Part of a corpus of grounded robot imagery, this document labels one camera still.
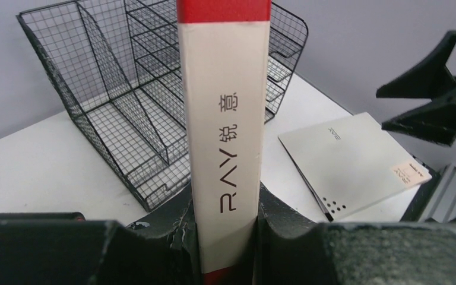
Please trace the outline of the grey notebook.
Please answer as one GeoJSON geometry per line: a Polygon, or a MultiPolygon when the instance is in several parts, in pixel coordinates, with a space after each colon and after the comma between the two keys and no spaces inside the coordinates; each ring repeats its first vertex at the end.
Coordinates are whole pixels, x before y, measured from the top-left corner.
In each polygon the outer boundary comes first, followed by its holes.
{"type": "Polygon", "coordinates": [[[328,221],[398,222],[392,199],[432,178],[366,112],[278,138],[328,221]]]}

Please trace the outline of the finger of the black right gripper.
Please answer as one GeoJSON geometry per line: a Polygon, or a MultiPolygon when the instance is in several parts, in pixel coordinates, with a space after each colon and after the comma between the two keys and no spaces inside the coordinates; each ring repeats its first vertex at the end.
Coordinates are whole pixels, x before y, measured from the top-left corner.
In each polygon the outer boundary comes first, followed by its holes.
{"type": "Polygon", "coordinates": [[[386,120],[382,129],[452,146],[456,140],[456,86],[422,106],[386,120]]]}
{"type": "Polygon", "coordinates": [[[456,86],[446,63],[456,45],[456,30],[449,30],[428,56],[376,91],[377,98],[435,99],[456,86]]]}

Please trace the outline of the red notebook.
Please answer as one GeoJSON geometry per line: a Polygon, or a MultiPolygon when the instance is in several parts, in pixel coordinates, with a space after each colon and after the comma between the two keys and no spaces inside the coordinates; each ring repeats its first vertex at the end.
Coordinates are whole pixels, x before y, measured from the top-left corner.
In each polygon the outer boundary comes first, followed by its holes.
{"type": "Polygon", "coordinates": [[[252,284],[271,3],[176,10],[201,280],[252,284]]]}

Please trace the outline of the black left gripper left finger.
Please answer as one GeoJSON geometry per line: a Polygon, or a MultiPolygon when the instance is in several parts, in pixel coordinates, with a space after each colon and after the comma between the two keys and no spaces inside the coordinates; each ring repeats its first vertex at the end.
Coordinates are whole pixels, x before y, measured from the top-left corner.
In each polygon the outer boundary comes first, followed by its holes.
{"type": "Polygon", "coordinates": [[[123,225],[71,213],[0,213],[0,284],[200,284],[192,191],[123,225]]]}

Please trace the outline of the aluminium frame rail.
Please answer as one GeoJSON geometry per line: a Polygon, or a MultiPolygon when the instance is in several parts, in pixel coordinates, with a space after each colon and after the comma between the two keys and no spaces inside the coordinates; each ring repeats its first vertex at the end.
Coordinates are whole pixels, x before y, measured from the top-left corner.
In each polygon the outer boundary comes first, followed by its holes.
{"type": "Polygon", "coordinates": [[[441,178],[430,196],[418,221],[432,219],[444,223],[456,218],[456,165],[449,164],[441,172],[441,178]]]}

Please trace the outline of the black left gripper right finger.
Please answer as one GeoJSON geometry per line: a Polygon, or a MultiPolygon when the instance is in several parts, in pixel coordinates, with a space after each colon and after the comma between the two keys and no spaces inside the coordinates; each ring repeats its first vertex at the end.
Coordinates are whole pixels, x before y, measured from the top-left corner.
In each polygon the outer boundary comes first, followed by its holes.
{"type": "Polygon", "coordinates": [[[315,223],[260,187],[256,284],[456,284],[456,223],[315,223]]]}

